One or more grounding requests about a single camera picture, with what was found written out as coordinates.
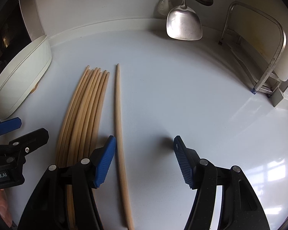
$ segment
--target blue clamp pad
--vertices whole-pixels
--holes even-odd
[[[21,125],[22,120],[19,117],[0,122],[0,135],[19,129]]]
[[[96,166],[96,176],[94,180],[96,188],[99,188],[99,186],[106,179],[106,175],[115,154],[116,138],[114,136],[110,136],[103,148],[105,149],[105,151],[103,152],[102,156],[100,157],[99,163]]]

